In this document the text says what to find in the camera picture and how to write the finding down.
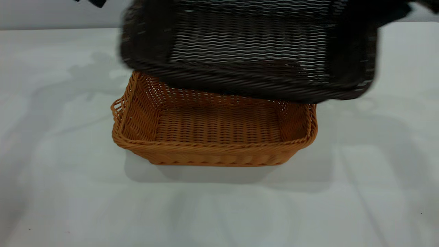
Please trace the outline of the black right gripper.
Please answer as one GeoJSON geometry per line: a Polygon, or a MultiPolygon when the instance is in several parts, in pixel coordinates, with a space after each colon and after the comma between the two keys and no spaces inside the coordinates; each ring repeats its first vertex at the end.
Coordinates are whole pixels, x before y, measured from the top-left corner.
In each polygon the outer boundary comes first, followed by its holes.
{"type": "Polygon", "coordinates": [[[383,26],[406,17],[411,11],[410,3],[418,3],[438,14],[438,0],[380,0],[375,5],[375,23],[383,26]]]}

